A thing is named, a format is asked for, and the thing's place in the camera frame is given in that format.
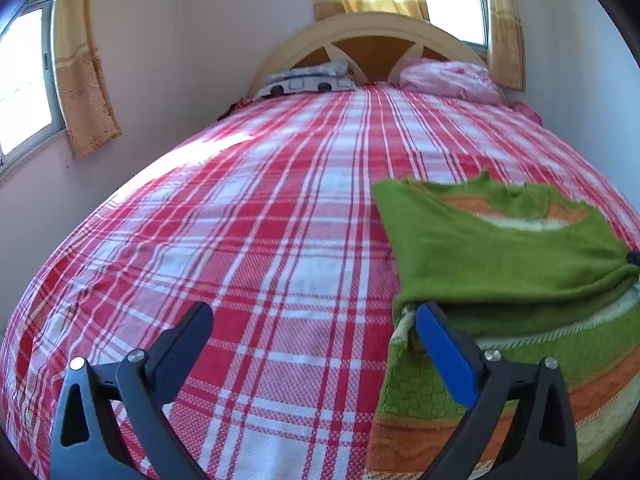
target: patterned pillow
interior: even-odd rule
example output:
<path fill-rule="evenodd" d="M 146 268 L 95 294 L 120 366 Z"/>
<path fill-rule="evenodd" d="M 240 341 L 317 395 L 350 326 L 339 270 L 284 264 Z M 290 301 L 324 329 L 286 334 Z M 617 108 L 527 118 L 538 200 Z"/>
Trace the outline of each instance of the patterned pillow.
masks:
<path fill-rule="evenodd" d="M 294 77 L 308 76 L 308 75 L 327 75 L 340 77 L 347 75 L 349 71 L 349 64 L 346 59 L 339 59 L 337 61 L 329 61 L 328 63 L 322 63 L 321 65 L 303 66 L 300 68 L 292 68 L 284 72 L 276 72 L 267 76 L 264 80 L 265 85 L 275 83 L 277 81 L 284 81 L 285 79 L 292 79 Z"/>
<path fill-rule="evenodd" d="M 276 97 L 287 94 L 301 94 L 303 92 L 339 92 L 356 90 L 358 87 L 348 77 L 306 76 L 285 79 L 268 84 L 254 97 Z"/>
<path fill-rule="evenodd" d="M 489 105 L 506 104 L 484 66 L 463 61 L 405 59 L 400 88 Z"/>

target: headboard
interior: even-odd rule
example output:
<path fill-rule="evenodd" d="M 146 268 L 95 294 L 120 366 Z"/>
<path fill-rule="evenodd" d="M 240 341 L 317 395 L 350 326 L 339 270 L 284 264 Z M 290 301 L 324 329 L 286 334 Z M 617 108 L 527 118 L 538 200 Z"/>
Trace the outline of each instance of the headboard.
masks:
<path fill-rule="evenodd" d="M 352 12 L 322 20 L 295 35 L 267 59 L 249 88 L 253 96 L 271 73 L 347 59 L 356 83 L 399 81 L 405 57 L 484 66 L 470 47 L 431 23 L 389 12 Z"/>

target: red plaid bedspread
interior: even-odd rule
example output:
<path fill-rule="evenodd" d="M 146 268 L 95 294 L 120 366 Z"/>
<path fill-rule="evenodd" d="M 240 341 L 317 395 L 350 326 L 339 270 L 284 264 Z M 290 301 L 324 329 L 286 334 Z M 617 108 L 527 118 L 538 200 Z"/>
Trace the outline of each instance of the red plaid bedspread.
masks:
<path fill-rule="evenodd" d="M 599 206 L 638 246 L 640 218 L 620 193 L 506 107 L 387 85 L 256 103 L 142 171 L 47 260 L 0 351 L 9 438 L 46 478 L 68 362 L 148 348 L 203 300 L 214 333 L 164 412 L 208 475 L 359 479 L 398 291 L 370 187 L 484 168 Z"/>

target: striped sweater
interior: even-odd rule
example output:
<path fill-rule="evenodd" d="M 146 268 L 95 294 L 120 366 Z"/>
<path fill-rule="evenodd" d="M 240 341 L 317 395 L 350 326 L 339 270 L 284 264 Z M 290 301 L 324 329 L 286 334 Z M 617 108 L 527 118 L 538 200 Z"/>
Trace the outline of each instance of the striped sweater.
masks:
<path fill-rule="evenodd" d="M 463 413 L 412 330 L 427 300 L 481 348 L 560 360 L 586 474 L 640 396 L 640 269 L 625 262 L 600 211 L 551 186 L 505 186 L 486 173 L 458 185 L 385 180 L 373 193 L 401 290 L 366 478 L 417 478 Z M 497 456 L 511 415 L 507 406 L 476 474 Z"/>

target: pink cloth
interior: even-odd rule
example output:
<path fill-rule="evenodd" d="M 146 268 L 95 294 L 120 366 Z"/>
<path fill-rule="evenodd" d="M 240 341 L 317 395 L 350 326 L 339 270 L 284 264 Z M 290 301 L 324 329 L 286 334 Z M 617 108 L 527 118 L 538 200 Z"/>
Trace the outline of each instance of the pink cloth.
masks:
<path fill-rule="evenodd" d="M 488 105 L 506 104 L 489 71 L 463 61 L 407 59 L 400 73 L 400 88 Z"/>
<path fill-rule="evenodd" d="M 531 108 L 526 103 L 523 103 L 521 101 L 514 101 L 513 103 L 511 103 L 511 108 L 519 114 L 524 115 L 529 121 L 533 121 L 540 126 L 544 126 L 544 124 L 542 124 L 542 118 L 540 118 L 540 116 L 535 113 L 533 108 Z"/>

